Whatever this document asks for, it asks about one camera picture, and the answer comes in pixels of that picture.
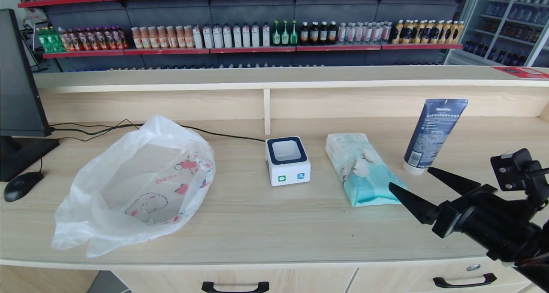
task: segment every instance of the gray slatwall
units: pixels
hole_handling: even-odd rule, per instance
[[[399,19],[452,19],[459,0],[125,0],[49,6],[53,25],[63,28],[120,26],[131,41],[131,27],[177,26],[268,21],[391,21]],[[438,50],[331,51],[200,55],[145,55],[59,58],[64,71],[164,66],[306,65],[374,66],[433,63]]]

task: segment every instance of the computer monitor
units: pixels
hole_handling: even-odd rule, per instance
[[[58,140],[12,137],[51,135],[22,41],[13,10],[0,9],[0,181],[59,146]]]

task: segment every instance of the red sticker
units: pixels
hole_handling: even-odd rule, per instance
[[[523,66],[493,66],[492,68],[522,79],[549,79],[549,74]]]

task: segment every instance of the monitor stand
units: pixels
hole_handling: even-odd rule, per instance
[[[10,181],[59,146],[59,140],[0,136],[0,181]]]

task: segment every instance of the computer mouse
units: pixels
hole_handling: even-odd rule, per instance
[[[13,202],[26,196],[44,178],[41,172],[26,172],[12,179],[4,188],[4,199]]]

